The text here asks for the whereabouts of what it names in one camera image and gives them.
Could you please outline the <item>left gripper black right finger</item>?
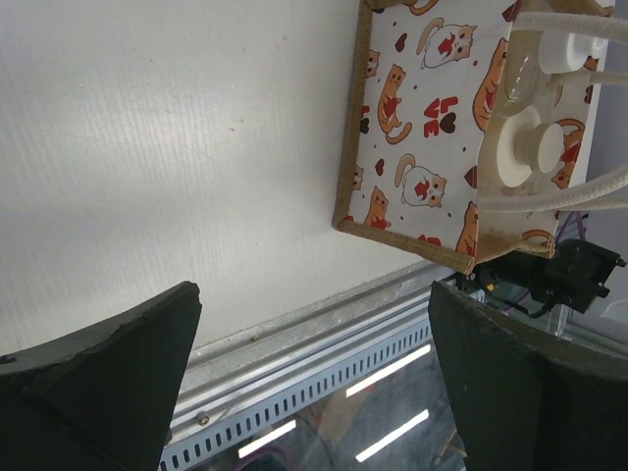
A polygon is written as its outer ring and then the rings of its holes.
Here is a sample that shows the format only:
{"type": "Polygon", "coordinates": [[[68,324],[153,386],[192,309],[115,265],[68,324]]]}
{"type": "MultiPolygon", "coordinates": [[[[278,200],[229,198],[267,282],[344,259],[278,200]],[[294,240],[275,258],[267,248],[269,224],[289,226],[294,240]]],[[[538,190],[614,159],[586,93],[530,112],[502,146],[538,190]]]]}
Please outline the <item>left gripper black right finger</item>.
{"type": "Polygon", "coordinates": [[[444,282],[429,321],[469,470],[624,470],[627,362],[444,282]]]}

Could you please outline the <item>yellow liquid bottle white cap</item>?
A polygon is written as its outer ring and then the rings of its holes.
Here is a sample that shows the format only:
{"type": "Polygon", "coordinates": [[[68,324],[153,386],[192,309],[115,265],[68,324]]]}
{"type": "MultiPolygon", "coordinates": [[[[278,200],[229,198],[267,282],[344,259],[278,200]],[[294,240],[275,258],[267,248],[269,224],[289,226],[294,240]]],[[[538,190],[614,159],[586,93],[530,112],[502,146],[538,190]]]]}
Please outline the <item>yellow liquid bottle white cap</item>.
{"type": "Polygon", "coordinates": [[[498,108],[515,114],[532,105],[540,115],[554,107],[562,94],[551,84],[557,74],[578,72],[596,62],[606,39],[558,30],[516,30],[510,35],[498,108]]]}

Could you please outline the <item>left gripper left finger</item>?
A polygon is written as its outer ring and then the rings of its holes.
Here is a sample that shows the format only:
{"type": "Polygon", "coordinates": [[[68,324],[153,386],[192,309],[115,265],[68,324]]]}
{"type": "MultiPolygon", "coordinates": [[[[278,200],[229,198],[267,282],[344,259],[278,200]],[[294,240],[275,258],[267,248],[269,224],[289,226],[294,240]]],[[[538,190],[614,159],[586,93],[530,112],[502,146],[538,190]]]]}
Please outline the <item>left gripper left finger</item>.
{"type": "Polygon", "coordinates": [[[155,470],[196,336],[200,289],[1,358],[4,470],[155,470]]]}

